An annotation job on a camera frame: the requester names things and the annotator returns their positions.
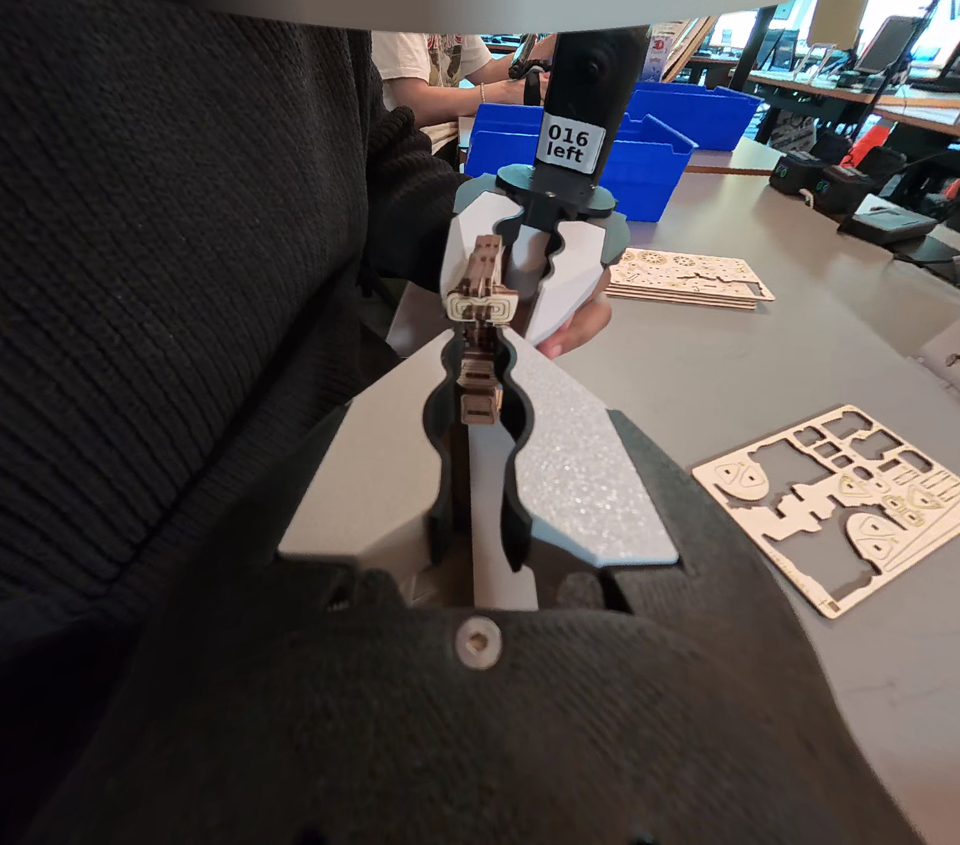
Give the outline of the wooden puzzle model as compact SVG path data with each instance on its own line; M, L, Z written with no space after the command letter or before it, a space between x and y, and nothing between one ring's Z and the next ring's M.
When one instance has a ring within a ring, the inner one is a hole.
M458 385L461 420L468 426L492 427L501 411L502 332L520 305L519 293L502 282L502 257L500 235L478 236L459 283L445 299L447 318L461 328Z

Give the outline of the orange cone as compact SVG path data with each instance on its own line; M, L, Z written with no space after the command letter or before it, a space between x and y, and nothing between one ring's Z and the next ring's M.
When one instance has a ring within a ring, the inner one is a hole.
M880 119L877 124L871 126L870 130L864 134L858 143L861 154L856 167L859 170L866 172L868 165L871 164L874 159L878 158L874 150L882 148L885 143L887 143L894 128L894 122L888 119Z

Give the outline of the flat black device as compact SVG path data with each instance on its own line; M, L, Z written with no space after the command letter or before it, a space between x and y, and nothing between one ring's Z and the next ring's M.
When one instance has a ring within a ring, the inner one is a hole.
M837 233L875 246L888 247L924 239L938 224L930 216L868 194L855 211L840 221Z

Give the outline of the black battery charger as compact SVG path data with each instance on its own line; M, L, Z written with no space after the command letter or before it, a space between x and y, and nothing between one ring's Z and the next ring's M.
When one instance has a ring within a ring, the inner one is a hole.
M829 164L806 151L788 151L780 156L769 177L769 185L786 195L814 191Z
M812 208L836 220L852 215L905 166L906 156L886 145L870 148L856 165L830 165L814 182Z

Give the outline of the leaning wooden board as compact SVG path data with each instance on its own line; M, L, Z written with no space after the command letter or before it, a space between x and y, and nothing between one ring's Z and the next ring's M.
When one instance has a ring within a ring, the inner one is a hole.
M656 26L656 29L671 36L661 82L669 83L677 78L693 54L713 34L718 19L719 15L714 14Z

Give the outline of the person's left forearm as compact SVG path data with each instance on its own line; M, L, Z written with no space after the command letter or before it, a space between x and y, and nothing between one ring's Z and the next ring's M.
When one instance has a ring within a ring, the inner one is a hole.
M362 266L439 292L455 195L465 178L431 152L407 107L376 108L366 151Z

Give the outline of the grey desk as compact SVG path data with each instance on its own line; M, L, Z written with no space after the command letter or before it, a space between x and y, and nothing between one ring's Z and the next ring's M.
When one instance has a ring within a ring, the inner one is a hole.
M958 319L958 290L770 189L686 174L631 244L740 258L774 293L757 311L613 302L612 324L559 364L688 468L821 414L862 407L958 473L958 398L911 356ZM958 843L958 539L835 620L739 539L708 526L715 585L696 628L776 698L815 698L787 659L824 671L872 770L927 843Z

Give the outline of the wooden puzzle sheet with cutouts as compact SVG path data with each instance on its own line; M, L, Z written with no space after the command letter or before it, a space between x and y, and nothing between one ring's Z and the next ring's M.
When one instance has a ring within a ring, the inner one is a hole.
M828 620L958 536L958 475L851 405L691 475Z

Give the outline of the black tripod stand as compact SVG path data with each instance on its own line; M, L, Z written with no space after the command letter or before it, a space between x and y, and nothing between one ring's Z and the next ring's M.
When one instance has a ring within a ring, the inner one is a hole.
M738 59L738 63L729 79L728 87L732 91L738 93L743 92L749 75L755 69L763 42L769 31L770 23L773 21L777 9L778 5L774 4L772 6L762 7L757 10L755 21L750 31L747 44L744 47L741 56Z

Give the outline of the person's left hand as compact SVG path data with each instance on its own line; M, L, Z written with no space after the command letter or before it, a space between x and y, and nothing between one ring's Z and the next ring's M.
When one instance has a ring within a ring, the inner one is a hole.
M536 348L546 359L556 360L591 342L606 329L612 314L606 294L600 291Z

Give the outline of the long wooden table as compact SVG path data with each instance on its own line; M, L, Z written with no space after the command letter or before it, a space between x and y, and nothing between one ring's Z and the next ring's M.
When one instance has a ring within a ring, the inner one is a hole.
M680 80L704 84L709 89L731 88L736 67L734 60L696 56L686 63ZM796 80L789 72L779 71L752 71L743 92L760 98L767 107L755 137L760 143L767 143L773 128L787 116L815 119L841 129L852 128L874 99L874 93L861 86L841 88L825 77ZM888 111L895 120L905 117L942 123L958 134L958 108L957 93L934 93L905 84L888 88L873 106L873 113L879 116Z

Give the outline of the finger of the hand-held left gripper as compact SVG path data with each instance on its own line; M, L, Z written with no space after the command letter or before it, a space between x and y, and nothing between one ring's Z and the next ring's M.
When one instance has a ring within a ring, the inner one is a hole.
M586 221L561 221L558 250L546 259L545 276L536 284L522 335L537 347L592 296L604 267L606 230Z
M448 295L460 286L474 253L476 239L493 235L501 222L522 218L523 207L508 197L483 192L454 215L446 240L440 275L439 298L446 306Z

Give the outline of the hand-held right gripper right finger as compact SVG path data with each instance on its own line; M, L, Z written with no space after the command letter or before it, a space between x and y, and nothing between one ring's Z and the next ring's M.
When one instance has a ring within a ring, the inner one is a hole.
M506 467L512 452L515 491L531 519L532 539L593 568L667 566L677 548L616 430L604 402L522 336L504 332L509 379L522 392L526 432L496 426L496 572L511 567L501 536Z

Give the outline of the white patterned box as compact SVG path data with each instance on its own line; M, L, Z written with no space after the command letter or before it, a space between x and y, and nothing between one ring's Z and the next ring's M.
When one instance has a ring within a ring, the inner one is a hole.
M959 402L959 320L929 339L907 360L930 376L942 392Z

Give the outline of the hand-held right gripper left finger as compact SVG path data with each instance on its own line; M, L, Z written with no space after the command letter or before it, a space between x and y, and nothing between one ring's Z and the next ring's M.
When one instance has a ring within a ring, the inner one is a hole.
M447 376L442 351L452 337L442 332L354 397L279 543L282 558L361 572L428 568L441 456L424 411Z

